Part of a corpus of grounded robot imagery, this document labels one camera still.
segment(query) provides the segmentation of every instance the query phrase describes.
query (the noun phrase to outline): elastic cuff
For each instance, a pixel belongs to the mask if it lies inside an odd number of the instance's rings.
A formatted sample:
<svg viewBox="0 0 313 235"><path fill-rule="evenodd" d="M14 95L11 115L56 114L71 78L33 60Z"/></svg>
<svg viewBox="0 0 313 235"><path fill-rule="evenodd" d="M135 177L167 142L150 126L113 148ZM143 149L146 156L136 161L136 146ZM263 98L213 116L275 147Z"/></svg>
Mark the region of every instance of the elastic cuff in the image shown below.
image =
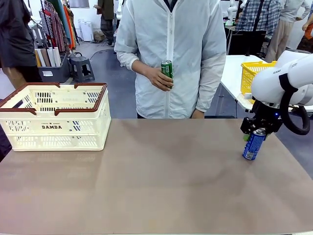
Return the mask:
<svg viewBox="0 0 313 235"><path fill-rule="evenodd" d="M199 108L198 106L196 106L196 109L198 109L199 111L204 112L204 113L206 113L206 111L207 111L207 110L205 110L205 109Z"/></svg>
<svg viewBox="0 0 313 235"><path fill-rule="evenodd" d="M132 67L133 67L133 63L134 63L136 60L139 60L139 58L134 58L134 59L132 59L132 60L129 62L129 64L127 65L127 69L133 71L133 68L132 68Z"/></svg>

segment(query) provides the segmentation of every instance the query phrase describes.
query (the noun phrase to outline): paper roll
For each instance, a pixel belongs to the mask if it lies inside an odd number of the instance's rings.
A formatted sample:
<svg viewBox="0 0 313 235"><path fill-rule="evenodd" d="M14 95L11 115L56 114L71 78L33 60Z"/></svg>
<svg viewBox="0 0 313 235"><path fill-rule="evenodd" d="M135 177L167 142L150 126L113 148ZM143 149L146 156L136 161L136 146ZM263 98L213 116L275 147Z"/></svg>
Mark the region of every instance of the paper roll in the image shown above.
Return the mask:
<svg viewBox="0 0 313 235"><path fill-rule="evenodd" d="M41 51L41 54L43 55L43 58L45 60L45 65L47 67L51 67L47 50L46 49L41 49L40 51Z"/></svg>
<svg viewBox="0 0 313 235"><path fill-rule="evenodd" d="M49 60L50 60L51 66L52 66L52 67L55 67L55 59L54 59L54 54L53 54L53 49L52 49L52 47L49 47L49 49L47 50L47 52L48 52L48 56L49 56Z"/></svg>
<svg viewBox="0 0 313 235"><path fill-rule="evenodd" d="M40 62L40 58L39 58L38 52L35 51L35 54L36 54L37 67L41 67L41 62Z"/></svg>
<svg viewBox="0 0 313 235"><path fill-rule="evenodd" d="M53 49L53 54L54 54L56 67L60 67L61 66L61 57L60 57L59 49L57 47L55 49Z"/></svg>
<svg viewBox="0 0 313 235"><path fill-rule="evenodd" d="M41 54L40 49L35 49L35 50L36 50L36 51L37 51L37 53L38 53L38 56L39 56L39 59L40 59L41 65L42 65L43 67L46 67L46 65L45 65L45 60L44 60L44 58L43 58L43 55Z"/></svg>

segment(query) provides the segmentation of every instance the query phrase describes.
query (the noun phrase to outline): crate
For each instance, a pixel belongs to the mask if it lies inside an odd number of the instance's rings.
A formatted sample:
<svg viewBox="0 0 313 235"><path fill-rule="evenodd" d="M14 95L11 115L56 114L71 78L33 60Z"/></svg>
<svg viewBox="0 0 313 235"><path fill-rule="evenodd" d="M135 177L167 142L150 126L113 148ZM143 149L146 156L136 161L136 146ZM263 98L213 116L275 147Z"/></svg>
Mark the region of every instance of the crate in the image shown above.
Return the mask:
<svg viewBox="0 0 313 235"><path fill-rule="evenodd" d="M65 54L61 54L60 67L38 67L43 82L65 83L70 78L70 64Z"/></svg>
<svg viewBox="0 0 313 235"><path fill-rule="evenodd" d="M100 151L110 122L105 83L27 83L0 103L14 151Z"/></svg>
<svg viewBox="0 0 313 235"><path fill-rule="evenodd" d="M260 71L269 67L274 67L275 65L276 61L273 61L270 64L263 63L263 61L242 63L241 66L243 67L243 74L241 79L241 93L251 93L251 84L255 75L257 75Z"/></svg>

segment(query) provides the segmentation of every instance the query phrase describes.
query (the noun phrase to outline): brown tabletop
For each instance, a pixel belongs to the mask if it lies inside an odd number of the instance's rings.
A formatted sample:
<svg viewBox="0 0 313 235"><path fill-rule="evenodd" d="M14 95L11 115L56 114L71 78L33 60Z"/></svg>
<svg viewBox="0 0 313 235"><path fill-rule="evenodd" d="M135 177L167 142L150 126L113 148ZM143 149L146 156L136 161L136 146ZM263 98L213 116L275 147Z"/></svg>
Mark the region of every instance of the brown tabletop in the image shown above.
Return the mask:
<svg viewBox="0 0 313 235"><path fill-rule="evenodd" d="M275 135L242 157L241 120L112 120L101 152L11 152L0 233L313 230L313 182Z"/></svg>

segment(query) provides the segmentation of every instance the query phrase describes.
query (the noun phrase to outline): shoe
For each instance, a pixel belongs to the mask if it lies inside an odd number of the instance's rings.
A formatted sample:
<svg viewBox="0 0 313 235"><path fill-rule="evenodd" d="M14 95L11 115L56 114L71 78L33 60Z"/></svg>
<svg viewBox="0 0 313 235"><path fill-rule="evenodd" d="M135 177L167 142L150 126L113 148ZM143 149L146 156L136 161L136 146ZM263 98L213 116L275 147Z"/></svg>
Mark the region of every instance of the shoe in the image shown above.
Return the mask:
<svg viewBox="0 0 313 235"><path fill-rule="evenodd" d="M108 42L108 46L113 47L113 46L115 46L115 43L114 42Z"/></svg>

